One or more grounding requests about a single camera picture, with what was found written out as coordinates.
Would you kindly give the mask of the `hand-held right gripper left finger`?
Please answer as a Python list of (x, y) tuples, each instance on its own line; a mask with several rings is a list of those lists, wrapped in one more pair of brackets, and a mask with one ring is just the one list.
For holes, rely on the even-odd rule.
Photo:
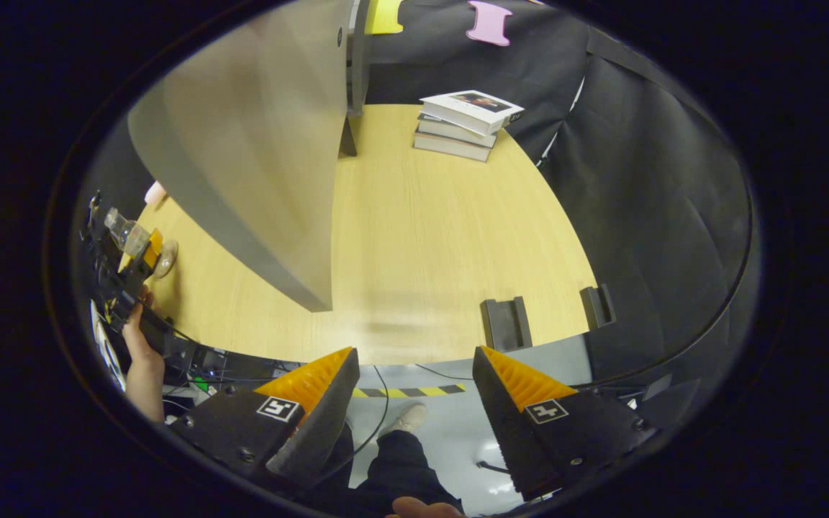
[(306, 491), (325, 475), (359, 377), (358, 351), (345, 347), (263, 386), (228, 386), (171, 430), (253, 484)]

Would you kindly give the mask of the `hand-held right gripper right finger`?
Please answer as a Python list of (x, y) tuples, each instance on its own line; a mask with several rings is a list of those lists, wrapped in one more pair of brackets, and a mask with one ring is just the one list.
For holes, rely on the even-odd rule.
[(526, 501), (587, 485), (657, 436), (602, 391), (576, 390), (483, 345), (471, 363), (504, 468)]

